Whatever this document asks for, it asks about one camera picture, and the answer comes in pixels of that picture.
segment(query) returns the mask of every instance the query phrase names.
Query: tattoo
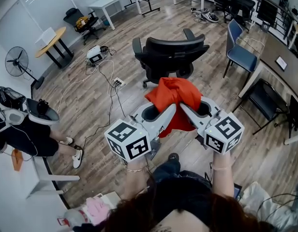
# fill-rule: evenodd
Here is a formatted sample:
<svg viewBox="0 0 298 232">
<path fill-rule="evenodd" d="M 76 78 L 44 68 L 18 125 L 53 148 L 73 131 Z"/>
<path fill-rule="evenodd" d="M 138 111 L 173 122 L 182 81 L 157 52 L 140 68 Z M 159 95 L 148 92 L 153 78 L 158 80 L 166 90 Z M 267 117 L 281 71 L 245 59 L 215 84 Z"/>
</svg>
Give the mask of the tattoo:
<svg viewBox="0 0 298 232">
<path fill-rule="evenodd" d="M 162 224 L 157 225 L 151 232 L 172 232 L 171 227 L 162 227 Z"/>
</svg>

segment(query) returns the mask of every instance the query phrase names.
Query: yellow bag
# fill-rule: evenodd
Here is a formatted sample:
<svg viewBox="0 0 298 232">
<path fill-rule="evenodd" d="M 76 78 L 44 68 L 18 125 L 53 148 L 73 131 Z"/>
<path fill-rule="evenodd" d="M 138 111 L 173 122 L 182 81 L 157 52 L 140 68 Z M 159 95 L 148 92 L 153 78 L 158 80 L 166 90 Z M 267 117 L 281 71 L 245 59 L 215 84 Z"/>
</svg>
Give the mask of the yellow bag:
<svg viewBox="0 0 298 232">
<path fill-rule="evenodd" d="M 81 23 L 81 21 L 84 21 L 85 23 L 88 23 L 89 21 L 89 17 L 87 16 L 83 16 L 81 18 L 79 18 L 77 21 L 76 21 L 76 28 L 77 29 L 81 29 L 84 25 Z"/>
</svg>

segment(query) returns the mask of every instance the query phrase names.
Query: round wooden table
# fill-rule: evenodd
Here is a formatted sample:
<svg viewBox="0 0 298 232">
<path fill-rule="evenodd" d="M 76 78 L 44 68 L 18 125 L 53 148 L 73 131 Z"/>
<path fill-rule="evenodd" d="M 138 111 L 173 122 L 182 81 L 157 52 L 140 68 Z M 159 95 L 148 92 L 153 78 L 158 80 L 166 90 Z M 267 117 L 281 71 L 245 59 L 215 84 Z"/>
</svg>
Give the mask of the round wooden table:
<svg viewBox="0 0 298 232">
<path fill-rule="evenodd" d="M 47 54 L 51 60 L 60 68 L 64 68 L 65 66 L 67 66 L 73 59 L 74 57 L 74 54 L 70 51 L 70 49 L 68 49 L 68 47 L 64 44 L 64 42 L 62 41 L 61 37 L 63 36 L 63 34 L 65 33 L 66 31 L 66 27 L 62 27 L 60 29 L 58 29 L 56 31 L 56 36 L 53 38 L 53 40 L 47 45 L 45 46 L 43 49 L 39 50 L 38 52 L 36 52 L 35 54 L 35 57 L 36 58 L 39 58 L 40 56 L 42 56 L 43 54 Z M 56 42 L 59 42 L 63 48 L 65 49 L 65 51 L 67 52 L 67 56 L 64 55 L 60 49 L 55 45 Z M 49 49 L 53 47 L 59 54 L 60 56 L 62 57 L 62 60 L 59 62 L 55 59 L 55 57 L 53 57 L 51 55 L 51 53 L 49 52 Z"/>
</svg>

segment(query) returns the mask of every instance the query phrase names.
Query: black shorts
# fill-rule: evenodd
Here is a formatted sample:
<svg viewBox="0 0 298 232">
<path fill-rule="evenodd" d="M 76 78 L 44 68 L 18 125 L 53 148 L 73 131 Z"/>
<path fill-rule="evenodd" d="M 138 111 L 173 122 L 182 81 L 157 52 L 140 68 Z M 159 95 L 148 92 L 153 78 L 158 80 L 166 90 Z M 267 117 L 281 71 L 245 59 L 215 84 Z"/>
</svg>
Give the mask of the black shorts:
<svg viewBox="0 0 298 232">
<path fill-rule="evenodd" d="M 24 131 L 29 136 L 30 140 L 36 146 L 36 149 L 38 151 L 37 156 L 50 157 L 57 152 L 59 143 L 49 137 L 49 126 L 37 124 L 30 121 L 29 118 L 26 117 L 21 125 L 14 127 Z M 22 131 L 10 127 L 2 131 L 0 134 L 5 138 L 8 145 L 21 150 L 31 156 L 35 156 L 36 149 L 34 145 Z"/>
</svg>

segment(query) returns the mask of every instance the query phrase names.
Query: wooden floor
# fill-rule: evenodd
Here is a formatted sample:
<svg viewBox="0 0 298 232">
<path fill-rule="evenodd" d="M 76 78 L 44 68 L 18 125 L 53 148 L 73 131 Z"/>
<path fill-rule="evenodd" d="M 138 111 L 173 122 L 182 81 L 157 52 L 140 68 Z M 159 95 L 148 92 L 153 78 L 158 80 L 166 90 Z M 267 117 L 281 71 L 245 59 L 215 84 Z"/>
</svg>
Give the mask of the wooden floor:
<svg viewBox="0 0 298 232">
<path fill-rule="evenodd" d="M 117 14 L 113 22 L 115 31 L 110 28 L 102 32 L 99 40 L 92 40 L 86 46 L 81 42 L 74 47 L 74 62 L 63 71 L 52 71 L 45 79 L 43 86 L 34 91 L 35 99 L 43 98 L 51 107 L 57 109 L 64 90 L 73 82 L 86 78 L 84 60 L 87 51 L 99 44 L 107 45 L 117 50 L 114 56 L 108 56 L 115 64 L 114 78 L 119 77 L 127 85 L 119 92 L 125 114 L 132 113 L 137 107 L 146 103 L 144 95 L 155 85 L 149 84 L 147 89 L 142 88 L 145 71 L 141 69 L 132 50 L 132 40 L 140 37 L 145 44 L 149 36 L 164 40 L 184 39 L 184 28 L 190 28 L 195 35 L 205 34 L 206 44 L 210 49 L 194 62 L 194 73 L 189 78 L 191 82 L 206 97 L 213 99 L 221 108 L 230 112 L 239 101 L 238 94 L 243 87 L 247 73 L 240 67 L 230 67 L 225 79 L 223 72 L 227 65 L 225 56 L 227 24 L 208 23 L 199 24 L 193 20 L 191 7 L 199 7 L 200 0 L 151 0 L 153 7 L 160 6 L 160 12 L 148 14 L 145 18 L 137 14 L 136 7 L 132 6 L 125 12 Z M 143 12 L 148 9 L 145 2 L 141 3 Z M 263 43 L 267 35 L 255 26 L 250 34 L 244 33 L 242 38 L 254 38 Z M 261 43 L 250 40 L 247 45 L 241 42 L 249 51 L 259 56 L 263 46 Z M 112 63 L 102 64 L 101 71 L 110 78 Z M 262 72 L 261 76 L 282 91 L 282 85 Z M 113 98 L 114 107 L 111 113 L 111 123 L 124 118 L 117 97 Z M 62 132 L 75 138 L 76 143 L 83 145 L 86 137 L 92 135 L 99 126 L 108 122 L 108 111 L 111 104 L 107 95 L 107 82 L 96 71 L 87 81 L 72 86 L 63 98 L 60 116 Z M 248 109 L 260 123 L 264 123 L 260 113 L 247 104 Z M 245 126 L 244 136 L 240 144 L 232 150 L 234 158 L 233 172 L 235 182 L 244 188 L 257 181 L 271 195 L 291 192 L 298 182 L 298 143 L 285 146 L 283 141 L 287 136 L 287 126 L 274 128 L 273 124 L 252 136 L 257 125 L 241 109 L 235 112 L 237 118 Z M 55 174 L 77 174 L 81 177 L 78 182 L 59 183 L 65 191 L 64 197 L 71 207 L 85 202 L 87 197 L 98 193 L 116 191 L 123 193 L 125 171 L 118 157 L 114 156 L 104 138 L 104 129 L 99 129 L 96 135 L 88 140 L 85 156 L 81 167 L 73 169 L 71 158 L 59 156 L 48 158 L 49 165 Z M 173 131 L 171 135 L 162 139 L 163 146 L 150 166 L 163 163 L 171 152 L 180 156 L 182 169 L 194 171 L 203 175 L 209 172 L 209 162 L 212 160 L 212 151 L 206 151 L 197 140 L 193 132 Z"/>
</svg>

